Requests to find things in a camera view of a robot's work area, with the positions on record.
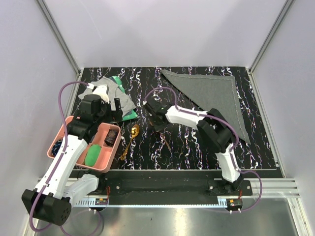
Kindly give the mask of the dark grey napkin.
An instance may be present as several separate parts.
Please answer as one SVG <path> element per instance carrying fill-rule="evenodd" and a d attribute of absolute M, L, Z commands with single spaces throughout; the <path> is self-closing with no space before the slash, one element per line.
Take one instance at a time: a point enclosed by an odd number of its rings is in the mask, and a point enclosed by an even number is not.
<path fill-rule="evenodd" d="M 204 111 L 217 109 L 235 129 L 240 139 L 250 144 L 245 128 L 234 76 L 161 74 L 181 93 Z"/>

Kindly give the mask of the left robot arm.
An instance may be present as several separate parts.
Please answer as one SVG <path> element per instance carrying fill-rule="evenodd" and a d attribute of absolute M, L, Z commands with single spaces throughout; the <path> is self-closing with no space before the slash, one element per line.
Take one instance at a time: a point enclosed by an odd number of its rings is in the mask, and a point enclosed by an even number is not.
<path fill-rule="evenodd" d="M 84 174 L 70 186 L 66 183 L 76 165 L 87 167 L 85 160 L 94 146 L 99 146 L 100 152 L 90 169 L 110 170 L 121 139 L 121 129 L 115 123 L 123 114 L 119 98 L 114 98 L 114 104 L 112 110 L 101 96 L 86 95 L 75 115 L 64 119 L 56 136 L 62 143 L 51 166 L 34 189 L 22 194 L 30 221 L 35 218 L 61 226 L 76 203 L 91 192 L 100 195 L 106 190 L 106 182 L 92 174 Z"/>

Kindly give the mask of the gold spoon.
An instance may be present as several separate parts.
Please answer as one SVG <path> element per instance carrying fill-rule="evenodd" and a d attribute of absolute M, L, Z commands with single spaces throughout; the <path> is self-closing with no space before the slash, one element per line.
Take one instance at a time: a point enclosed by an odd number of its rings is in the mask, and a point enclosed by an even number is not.
<path fill-rule="evenodd" d="M 139 127 L 138 124 L 135 124 L 135 125 L 132 127 L 131 131 L 130 131 L 130 134 L 131 134 L 130 141 L 129 141 L 127 147 L 125 148 L 125 150 L 124 150 L 122 156 L 120 157 L 120 160 L 123 161 L 123 160 L 126 159 L 126 155 L 127 155 L 127 153 L 128 153 L 128 149 L 129 149 L 129 147 L 130 147 L 130 145 L 131 145 L 131 142 L 133 141 L 133 139 L 134 139 L 135 137 L 138 136 L 139 133 L 140 133 L 140 127 Z"/>

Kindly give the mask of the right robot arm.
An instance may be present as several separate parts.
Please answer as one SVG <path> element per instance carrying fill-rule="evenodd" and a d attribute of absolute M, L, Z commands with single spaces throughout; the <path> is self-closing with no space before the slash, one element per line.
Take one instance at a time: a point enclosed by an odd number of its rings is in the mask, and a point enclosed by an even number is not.
<path fill-rule="evenodd" d="M 221 168 L 222 180 L 217 184 L 218 192 L 234 195 L 241 189 L 242 174 L 234 153 L 239 138 L 234 128 L 217 109 L 194 111 L 178 105 L 162 105 L 144 101 L 143 107 L 149 113 L 149 121 L 156 132 L 169 124 L 180 124 L 199 132 L 202 141 L 215 153 Z"/>

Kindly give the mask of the copper spoon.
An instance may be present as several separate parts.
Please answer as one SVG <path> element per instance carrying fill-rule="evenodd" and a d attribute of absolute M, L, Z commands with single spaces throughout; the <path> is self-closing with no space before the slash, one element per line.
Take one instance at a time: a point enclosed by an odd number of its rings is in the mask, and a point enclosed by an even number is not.
<path fill-rule="evenodd" d="M 170 153 L 172 153 L 172 149 L 171 149 L 168 141 L 166 140 L 165 135 L 163 133 L 160 133 L 160 136 L 161 136 L 162 140 L 165 142 L 165 144 L 166 144 L 168 150 L 170 151 Z"/>

